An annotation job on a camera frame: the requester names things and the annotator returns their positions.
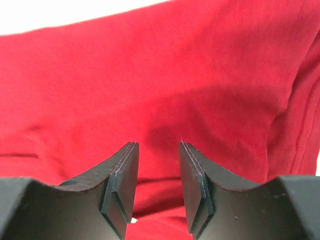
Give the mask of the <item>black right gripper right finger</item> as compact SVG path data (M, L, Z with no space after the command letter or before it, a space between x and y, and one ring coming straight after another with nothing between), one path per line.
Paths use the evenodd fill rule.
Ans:
M286 175L247 180L179 144L188 232L195 240L317 240L320 179Z

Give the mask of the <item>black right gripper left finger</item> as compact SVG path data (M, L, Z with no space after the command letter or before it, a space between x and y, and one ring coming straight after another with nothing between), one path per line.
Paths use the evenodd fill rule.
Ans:
M1 178L1 239L124 239L133 214L139 153L139 144L129 142L59 185L29 177Z

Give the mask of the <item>bright red t shirt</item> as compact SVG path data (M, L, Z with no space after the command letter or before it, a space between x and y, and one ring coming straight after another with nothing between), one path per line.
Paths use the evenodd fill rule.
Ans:
M320 3L172 0L0 39L0 174L59 184L138 142L128 240L189 240L184 141L256 183L314 175Z

